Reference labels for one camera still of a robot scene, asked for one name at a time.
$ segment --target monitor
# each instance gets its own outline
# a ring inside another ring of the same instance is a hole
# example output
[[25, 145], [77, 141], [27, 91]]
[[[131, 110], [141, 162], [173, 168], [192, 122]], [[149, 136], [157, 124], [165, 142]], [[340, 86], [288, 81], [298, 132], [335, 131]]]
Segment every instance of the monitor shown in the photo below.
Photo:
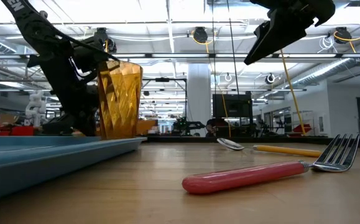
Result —
[[229, 94], [213, 94], [213, 117], [227, 117], [225, 107], [229, 118], [249, 118], [252, 116], [252, 99], [251, 94], [245, 95], [229, 95]]

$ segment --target workbench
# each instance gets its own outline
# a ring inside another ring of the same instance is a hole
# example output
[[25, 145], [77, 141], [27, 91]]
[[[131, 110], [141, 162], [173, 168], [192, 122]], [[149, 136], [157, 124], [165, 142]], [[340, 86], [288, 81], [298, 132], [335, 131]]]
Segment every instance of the workbench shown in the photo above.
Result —
[[[309, 171], [211, 195], [191, 174], [316, 158], [229, 151], [217, 143], [146, 143], [139, 150], [0, 199], [0, 223], [360, 223], [360, 150], [350, 171]], [[324, 145], [268, 144], [324, 150]]]

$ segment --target red fork handle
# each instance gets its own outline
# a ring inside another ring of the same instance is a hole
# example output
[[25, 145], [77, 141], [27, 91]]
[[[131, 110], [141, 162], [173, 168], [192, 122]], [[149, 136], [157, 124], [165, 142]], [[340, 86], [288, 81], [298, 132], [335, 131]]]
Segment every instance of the red fork handle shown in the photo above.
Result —
[[219, 190], [258, 184], [309, 170], [303, 161], [280, 162], [235, 170], [190, 175], [183, 179], [182, 187], [191, 194], [209, 194]]

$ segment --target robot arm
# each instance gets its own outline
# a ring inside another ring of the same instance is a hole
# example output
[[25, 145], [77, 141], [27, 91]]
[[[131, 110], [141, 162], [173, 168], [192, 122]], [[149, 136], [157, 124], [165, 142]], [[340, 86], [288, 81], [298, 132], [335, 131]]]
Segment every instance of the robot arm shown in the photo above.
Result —
[[315, 26], [329, 20], [335, 14], [332, 0], [251, 0], [252, 3], [269, 9], [268, 18], [254, 34], [256, 43], [248, 53], [244, 63], [250, 65], [291, 43], [305, 37], [305, 29], [314, 18]]
[[[109, 52], [116, 52], [116, 46], [109, 40], [104, 30], [94, 37], [75, 40], [49, 23], [47, 13], [38, 13], [28, 0], [2, 0], [16, 20], [24, 39], [39, 53], [31, 56], [28, 67], [40, 65], [52, 94], [58, 96], [66, 116], [71, 116], [74, 128], [87, 136], [95, 135], [95, 112], [98, 108], [96, 86], [87, 83], [97, 76], [98, 64], [112, 58], [104, 52], [108, 44]], [[91, 72], [80, 77], [77, 68]]]

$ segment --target fork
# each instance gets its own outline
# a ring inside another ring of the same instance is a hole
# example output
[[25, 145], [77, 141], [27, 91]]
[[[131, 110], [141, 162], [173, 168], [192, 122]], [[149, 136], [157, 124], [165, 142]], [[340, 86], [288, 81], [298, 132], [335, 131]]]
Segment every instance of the fork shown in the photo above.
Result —
[[351, 168], [355, 160], [359, 135], [357, 135], [350, 148], [348, 146], [353, 135], [350, 135], [347, 140], [346, 136], [345, 134], [340, 140], [340, 135], [337, 135], [313, 164], [308, 164], [304, 161], [289, 161], [190, 175], [183, 179], [182, 186], [191, 194], [209, 194], [220, 190], [233, 189], [302, 174], [309, 171], [311, 167], [313, 170], [325, 172], [346, 172]]
[[[353, 141], [353, 145], [348, 150], [347, 156], [344, 156], [353, 135], [350, 135], [348, 140], [345, 142], [346, 136], [346, 134], [343, 136], [340, 144], [337, 145], [335, 150], [333, 149], [335, 148], [334, 146], [336, 146], [336, 144], [339, 142], [340, 135], [337, 135], [330, 142], [328, 147], [326, 147], [326, 149], [322, 152], [322, 155], [312, 164], [313, 170], [325, 172], [346, 172], [351, 168], [355, 160], [356, 151], [358, 150], [359, 135], [357, 135]], [[344, 147], [340, 152], [339, 149], [342, 145], [344, 145]]]

